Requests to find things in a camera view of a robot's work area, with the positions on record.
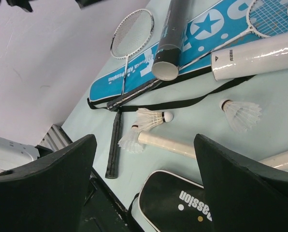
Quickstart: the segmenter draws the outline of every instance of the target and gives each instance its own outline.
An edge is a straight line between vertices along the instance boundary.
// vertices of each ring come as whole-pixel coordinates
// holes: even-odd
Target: gray cylinder
[[[178,76],[179,59],[193,0],[171,0],[152,67],[153,75],[163,81]]]

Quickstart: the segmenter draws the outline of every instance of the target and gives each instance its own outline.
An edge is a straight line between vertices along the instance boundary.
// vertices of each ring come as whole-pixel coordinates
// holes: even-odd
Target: shuttlecock black band
[[[222,103],[222,105],[221,105],[221,109],[223,110],[223,107],[225,106],[225,104],[227,103],[227,102],[230,102],[231,100],[226,100],[226,101],[224,101],[223,103]]]
[[[161,112],[161,116],[162,116],[162,121],[165,122],[164,111]]]

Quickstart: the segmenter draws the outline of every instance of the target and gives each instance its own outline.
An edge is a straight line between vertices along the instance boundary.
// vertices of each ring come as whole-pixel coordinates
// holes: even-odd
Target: table
[[[196,2],[193,16],[215,4],[217,0]],[[170,0],[151,0],[147,5],[155,18],[155,31],[149,47],[156,43],[161,34]],[[110,58],[99,75],[124,65],[124,61]],[[175,85],[146,93],[131,101],[130,105],[153,104],[174,100],[183,100],[202,96],[225,82],[216,82],[212,73],[207,73]],[[115,112],[91,110],[86,102],[89,89],[79,101],[62,128],[73,140],[86,134],[97,138],[97,152],[94,168],[104,177],[107,166],[110,140]],[[260,104],[262,119],[247,133],[236,134],[229,127],[224,113],[219,109],[221,99],[249,101]],[[288,70],[257,75],[251,80],[218,94],[210,95],[200,103],[182,109],[171,110],[172,122],[162,124],[152,133],[171,139],[193,144],[197,133],[204,134],[223,146],[250,157],[262,160],[288,150]],[[123,131],[126,132],[135,121],[136,113],[124,113]],[[159,148],[147,146],[141,154],[129,154],[122,150],[119,161],[119,178],[104,179],[114,194],[128,208],[134,195],[141,190],[147,177],[155,170],[168,170],[202,183],[197,162]],[[154,229],[141,215],[135,204],[132,214],[146,232]]]

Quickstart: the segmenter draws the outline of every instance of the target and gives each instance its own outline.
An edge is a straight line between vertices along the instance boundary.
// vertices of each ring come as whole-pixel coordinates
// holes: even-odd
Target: racket strings
[[[288,31],[288,0],[258,0],[251,8],[249,21],[255,29],[267,36]]]
[[[112,54],[125,58],[141,49],[149,40],[153,20],[147,11],[138,11],[126,17],[116,30],[112,42]]]

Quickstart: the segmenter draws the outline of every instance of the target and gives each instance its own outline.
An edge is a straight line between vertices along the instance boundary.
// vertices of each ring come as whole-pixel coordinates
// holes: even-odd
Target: white wall
[[[110,56],[120,21],[149,0],[31,1],[0,5],[0,137],[38,144],[62,123]]]

